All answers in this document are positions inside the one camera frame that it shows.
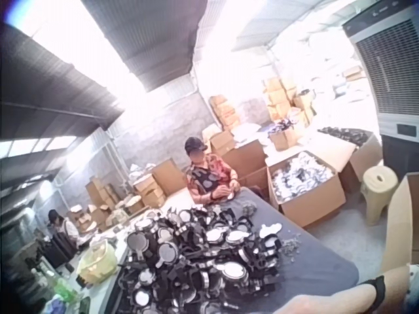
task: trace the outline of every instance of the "floor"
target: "floor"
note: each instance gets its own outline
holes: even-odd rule
[[[386,244],[386,213],[377,225],[368,226],[363,197],[353,194],[347,198],[338,215],[307,231],[326,247],[352,261],[359,270],[359,280],[364,281],[380,271]]]

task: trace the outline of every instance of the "hand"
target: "hand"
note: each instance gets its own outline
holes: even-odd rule
[[[230,188],[232,191],[238,192],[240,191],[240,183],[236,179],[233,179],[230,181]]]
[[[213,192],[212,192],[212,198],[224,198],[226,196],[229,196],[231,193],[231,189],[226,187],[225,185],[218,186]]]

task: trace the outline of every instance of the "beige stool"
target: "beige stool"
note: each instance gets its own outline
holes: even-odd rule
[[[384,206],[390,203],[397,187],[397,176],[389,167],[371,167],[362,178],[361,193],[367,201],[367,224],[378,222]]]

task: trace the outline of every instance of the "bottle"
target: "bottle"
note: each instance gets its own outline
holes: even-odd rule
[[[57,276],[53,271],[50,271],[45,265],[39,265],[42,274],[45,276],[48,285],[54,290],[56,294],[62,297],[63,301],[72,304],[79,299],[79,294],[72,289],[65,279]]]

